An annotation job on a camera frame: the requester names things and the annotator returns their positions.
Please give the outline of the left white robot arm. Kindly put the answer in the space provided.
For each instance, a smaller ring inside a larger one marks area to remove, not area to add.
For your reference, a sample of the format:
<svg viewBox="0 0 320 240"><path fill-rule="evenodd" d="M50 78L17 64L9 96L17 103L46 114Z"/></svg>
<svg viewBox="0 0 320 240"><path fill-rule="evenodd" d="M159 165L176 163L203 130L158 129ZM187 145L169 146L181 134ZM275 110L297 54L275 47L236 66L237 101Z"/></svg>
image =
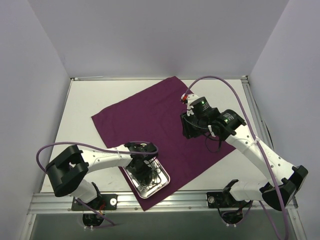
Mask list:
<svg viewBox="0 0 320 240"><path fill-rule="evenodd" d="M101 197L97 185L85 180L87 174L123 167L137 170L141 175L151 169L146 161L158 156L158 148L151 142L127 142L107 149L91 146L92 150L80 149L79 146L79 143L68 146L45 170L56 197L71 195L90 210L100 206Z"/></svg>

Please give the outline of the purple surgical cloth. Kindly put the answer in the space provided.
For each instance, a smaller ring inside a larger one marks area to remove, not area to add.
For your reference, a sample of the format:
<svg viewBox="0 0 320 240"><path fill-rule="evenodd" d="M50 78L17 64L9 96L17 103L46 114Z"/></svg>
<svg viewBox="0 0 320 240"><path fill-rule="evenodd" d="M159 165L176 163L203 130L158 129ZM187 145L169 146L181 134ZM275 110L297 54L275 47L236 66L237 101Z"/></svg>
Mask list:
<svg viewBox="0 0 320 240"><path fill-rule="evenodd" d="M170 182L149 198L137 198L144 211L152 208L235 150L222 143L217 153L208 151L205 137L186 139L180 114L185 105L180 98L187 86L170 77L91 117L107 148L145 141L155 144L158 160L170 176Z"/></svg>

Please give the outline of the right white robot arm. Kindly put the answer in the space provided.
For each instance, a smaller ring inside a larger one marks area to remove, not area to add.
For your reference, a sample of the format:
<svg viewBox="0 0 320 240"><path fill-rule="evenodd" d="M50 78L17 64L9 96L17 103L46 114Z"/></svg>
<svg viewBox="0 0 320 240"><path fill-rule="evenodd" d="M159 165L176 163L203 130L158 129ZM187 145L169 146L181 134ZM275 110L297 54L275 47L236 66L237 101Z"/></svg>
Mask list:
<svg viewBox="0 0 320 240"><path fill-rule="evenodd" d="M242 153L265 177L254 182L233 179L222 190L225 205L264 201L277 211L288 205L309 173L304 166L294 166L280 157L251 133L247 122L234 110L219 112L204 96L193 93L182 95L181 102L186 105L180 119L182 134L187 139L204 135L219 145L225 142Z"/></svg>

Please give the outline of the steel instrument tray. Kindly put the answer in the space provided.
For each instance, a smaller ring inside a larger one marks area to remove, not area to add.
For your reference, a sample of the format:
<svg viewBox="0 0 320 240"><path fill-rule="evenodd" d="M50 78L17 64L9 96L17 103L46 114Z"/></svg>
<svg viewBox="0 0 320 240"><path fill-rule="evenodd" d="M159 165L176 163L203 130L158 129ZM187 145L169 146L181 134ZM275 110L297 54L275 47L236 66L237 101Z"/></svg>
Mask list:
<svg viewBox="0 0 320 240"><path fill-rule="evenodd" d="M135 152L132 161L123 169L140 198L150 198L170 183L170 176L159 162L153 143L128 142L124 146Z"/></svg>

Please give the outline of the steel forceps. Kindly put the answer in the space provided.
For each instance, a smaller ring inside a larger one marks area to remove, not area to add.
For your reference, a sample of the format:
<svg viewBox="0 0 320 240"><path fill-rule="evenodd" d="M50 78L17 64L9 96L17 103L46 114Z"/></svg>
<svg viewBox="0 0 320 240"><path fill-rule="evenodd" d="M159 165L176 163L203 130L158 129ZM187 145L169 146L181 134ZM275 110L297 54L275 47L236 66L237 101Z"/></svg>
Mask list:
<svg viewBox="0 0 320 240"><path fill-rule="evenodd" d="M146 194L148 192L150 192L153 188L155 187L155 185L153 183L150 184L140 184L137 187L137 190L139 193L141 194Z"/></svg>

